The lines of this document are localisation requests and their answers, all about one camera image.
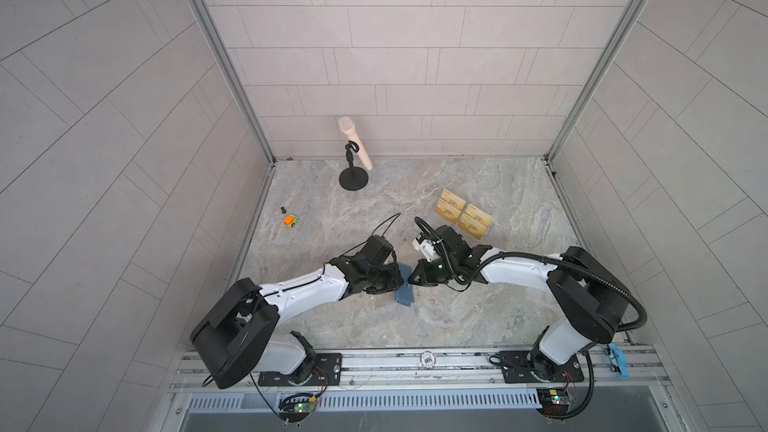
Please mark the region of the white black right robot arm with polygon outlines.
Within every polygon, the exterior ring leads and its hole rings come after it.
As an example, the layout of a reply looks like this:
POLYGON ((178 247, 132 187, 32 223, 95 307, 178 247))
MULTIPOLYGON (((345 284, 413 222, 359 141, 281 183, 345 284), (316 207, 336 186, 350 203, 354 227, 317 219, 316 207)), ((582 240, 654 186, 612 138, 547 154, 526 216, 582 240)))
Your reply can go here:
POLYGON ((471 244, 449 226, 423 229, 412 245, 421 255, 409 278, 414 286, 446 285, 457 292, 499 286, 543 300, 552 323, 529 351, 505 365, 532 380, 565 380, 579 353, 612 341, 630 308, 626 287, 578 246, 550 255, 509 252, 471 244))

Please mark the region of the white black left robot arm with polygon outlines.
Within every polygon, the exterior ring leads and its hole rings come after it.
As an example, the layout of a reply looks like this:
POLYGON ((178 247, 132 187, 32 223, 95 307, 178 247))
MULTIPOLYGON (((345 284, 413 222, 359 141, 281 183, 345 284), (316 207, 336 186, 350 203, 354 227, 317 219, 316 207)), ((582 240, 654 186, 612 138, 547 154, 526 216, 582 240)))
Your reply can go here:
POLYGON ((294 384, 313 375, 317 353, 299 332, 276 335, 278 326, 304 312, 351 295, 394 292, 404 284, 394 247, 371 235, 353 255, 341 255, 315 272, 257 285, 236 281, 193 328, 190 340, 220 389, 252 372, 279 373, 294 384))

